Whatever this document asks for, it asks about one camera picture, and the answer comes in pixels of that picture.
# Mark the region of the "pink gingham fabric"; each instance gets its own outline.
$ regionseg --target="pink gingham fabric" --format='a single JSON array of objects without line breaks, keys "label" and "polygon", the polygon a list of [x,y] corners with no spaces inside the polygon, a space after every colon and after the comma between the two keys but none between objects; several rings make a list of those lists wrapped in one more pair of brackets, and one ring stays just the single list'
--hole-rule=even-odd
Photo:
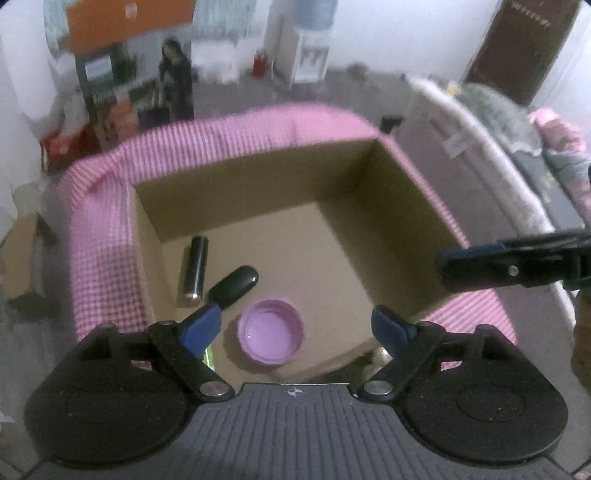
[{"label": "pink gingham fabric", "polygon": [[[103,322],[115,323],[120,332],[147,327],[132,247],[132,185],[242,155],[378,137],[467,246],[452,215],[392,137],[381,136],[352,113],[324,105],[284,105],[168,125],[74,164],[60,184],[60,195],[70,216],[70,281],[78,338]],[[426,320],[466,333],[489,323],[516,340],[492,290],[459,295]]]}]

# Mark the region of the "wooden door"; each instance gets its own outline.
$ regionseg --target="wooden door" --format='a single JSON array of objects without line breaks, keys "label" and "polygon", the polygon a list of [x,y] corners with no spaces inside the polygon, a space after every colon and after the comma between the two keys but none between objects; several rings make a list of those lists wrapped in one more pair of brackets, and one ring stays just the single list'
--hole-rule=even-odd
[{"label": "wooden door", "polygon": [[529,105],[562,48],[580,0],[505,0],[466,81]]}]

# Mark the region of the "purple bottle cap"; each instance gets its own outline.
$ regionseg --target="purple bottle cap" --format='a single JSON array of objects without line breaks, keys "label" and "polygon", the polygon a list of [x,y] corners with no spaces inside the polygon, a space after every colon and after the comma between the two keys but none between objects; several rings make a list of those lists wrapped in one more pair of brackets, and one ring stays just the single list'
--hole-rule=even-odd
[{"label": "purple bottle cap", "polygon": [[261,300],[242,312],[238,341],[255,362],[283,365],[292,360],[304,343],[304,322],[289,300]]}]

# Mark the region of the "metal screw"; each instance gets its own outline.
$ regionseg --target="metal screw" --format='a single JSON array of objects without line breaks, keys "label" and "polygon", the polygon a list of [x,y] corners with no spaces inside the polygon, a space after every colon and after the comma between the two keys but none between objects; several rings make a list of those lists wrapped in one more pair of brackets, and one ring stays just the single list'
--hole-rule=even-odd
[{"label": "metal screw", "polygon": [[230,391],[230,385],[224,382],[207,382],[199,387],[199,391],[206,397],[223,397]]},{"label": "metal screw", "polygon": [[363,389],[370,395],[383,396],[391,393],[394,387],[388,382],[373,380],[371,382],[367,382],[363,386]]}]

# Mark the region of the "woman in poster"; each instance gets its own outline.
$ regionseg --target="woman in poster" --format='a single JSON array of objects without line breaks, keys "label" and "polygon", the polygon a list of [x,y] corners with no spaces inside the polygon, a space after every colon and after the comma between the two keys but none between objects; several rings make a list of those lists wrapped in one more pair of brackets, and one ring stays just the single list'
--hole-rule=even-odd
[{"label": "woman in poster", "polygon": [[158,81],[158,106],[169,107],[171,121],[193,119],[191,62],[174,37],[167,38],[162,44]]}]

